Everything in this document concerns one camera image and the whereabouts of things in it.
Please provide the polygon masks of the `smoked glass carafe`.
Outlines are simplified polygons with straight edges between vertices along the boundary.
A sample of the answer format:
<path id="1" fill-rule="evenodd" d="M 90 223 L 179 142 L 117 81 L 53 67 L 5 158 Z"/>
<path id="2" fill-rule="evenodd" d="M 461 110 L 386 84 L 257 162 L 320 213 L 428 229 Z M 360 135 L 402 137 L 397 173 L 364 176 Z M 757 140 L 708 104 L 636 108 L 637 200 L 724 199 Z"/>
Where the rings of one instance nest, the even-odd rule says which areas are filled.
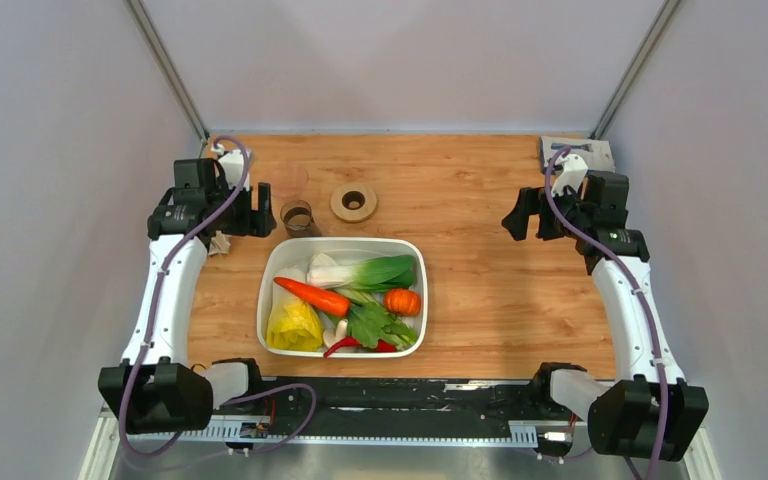
<path id="1" fill-rule="evenodd" d="M 280 218 L 291 238 L 321 237 L 311 205 L 300 199 L 290 200 L 281 209 Z"/>

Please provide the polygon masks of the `round wooden dripper holder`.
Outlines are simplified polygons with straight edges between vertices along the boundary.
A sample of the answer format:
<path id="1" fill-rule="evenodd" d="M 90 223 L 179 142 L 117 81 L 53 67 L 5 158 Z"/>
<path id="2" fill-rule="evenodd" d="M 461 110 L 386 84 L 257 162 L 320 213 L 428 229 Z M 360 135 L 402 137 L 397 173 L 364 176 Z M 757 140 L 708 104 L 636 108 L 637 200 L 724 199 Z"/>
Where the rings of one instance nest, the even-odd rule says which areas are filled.
<path id="1" fill-rule="evenodd" d="M 379 200 L 376 192 L 365 183 L 343 183 L 330 198 L 330 209 L 346 223 L 361 223 L 376 212 Z"/>

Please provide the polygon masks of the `white vegetable tray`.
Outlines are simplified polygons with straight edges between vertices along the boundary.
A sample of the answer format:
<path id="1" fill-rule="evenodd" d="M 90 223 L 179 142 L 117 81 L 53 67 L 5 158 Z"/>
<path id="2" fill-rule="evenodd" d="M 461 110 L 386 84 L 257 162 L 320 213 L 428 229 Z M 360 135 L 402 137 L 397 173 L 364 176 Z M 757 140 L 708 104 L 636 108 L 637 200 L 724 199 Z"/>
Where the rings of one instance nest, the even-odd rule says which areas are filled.
<path id="1" fill-rule="evenodd" d="M 404 357 L 416 351 L 424 341 L 429 313 L 428 270 L 425 258 L 412 243 L 387 238 L 372 237 L 310 237 L 289 239 L 278 244 L 270 254 L 264 267 L 263 278 L 257 302 L 257 335 L 260 344 L 271 353 L 290 357 L 321 359 L 325 347 L 316 351 L 295 351 L 270 347 L 267 344 L 267 324 L 273 304 L 278 295 L 285 290 L 273 282 L 273 278 L 284 268 L 297 268 L 307 272 L 311 258 L 319 253 L 332 257 L 343 264 L 357 263 L 376 257 L 409 255 L 414 259 L 413 272 L 416 280 L 410 289 L 416 292 L 421 301 L 420 312 L 406 319 L 406 323 L 418 333 L 418 340 L 401 352 L 362 353 L 360 350 L 341 349 L 332 354 L 333 359 L 389 359 Z"/>

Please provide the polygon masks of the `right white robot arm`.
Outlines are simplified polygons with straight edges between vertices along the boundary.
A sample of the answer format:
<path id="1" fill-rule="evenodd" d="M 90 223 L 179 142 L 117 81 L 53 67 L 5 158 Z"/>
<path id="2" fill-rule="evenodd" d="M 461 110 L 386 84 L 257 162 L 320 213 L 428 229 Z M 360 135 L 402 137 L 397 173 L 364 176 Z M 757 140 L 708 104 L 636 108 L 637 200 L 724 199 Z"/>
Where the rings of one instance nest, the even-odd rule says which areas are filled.
<path id="1" fill-rule="evenodd" d="M 708 410 L 704 388 L 692 386 L 662 332 L 642 232 L 627 228 L 629 180 L 605 171 L 583 185 L 524 187 L 501 224 L 516 241 L 537 216 L 537 238 L 576 242 L 609 321 L 618 378 L 601 384 L 585 368 L 544 362 L 531 381 L 530 402 L 544 418 L 567 410 L 586 422 L 599 454 L 678 462 Z"/>

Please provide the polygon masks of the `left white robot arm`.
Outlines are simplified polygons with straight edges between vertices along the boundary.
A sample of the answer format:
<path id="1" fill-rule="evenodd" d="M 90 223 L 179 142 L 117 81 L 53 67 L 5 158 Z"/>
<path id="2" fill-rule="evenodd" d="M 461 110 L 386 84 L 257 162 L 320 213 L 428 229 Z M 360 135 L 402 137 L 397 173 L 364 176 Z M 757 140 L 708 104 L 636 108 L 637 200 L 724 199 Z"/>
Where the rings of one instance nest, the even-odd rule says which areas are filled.
<path id="1" fill-rule="evenodd" d="M 213 238 L 265 238 L 275 229 L 271 189 L 251 186 L 248 151 L 177 160 L 174 184 L 147 219 L 149 266 L 135 329 L 121 360 L 104 367 L 98 389 L 125 435 L 201 430 L 229 401 L 260 410 L 266 388 L 251 364 L 226 360 L 194 371 L 188 331 L 196 285 Z"/>

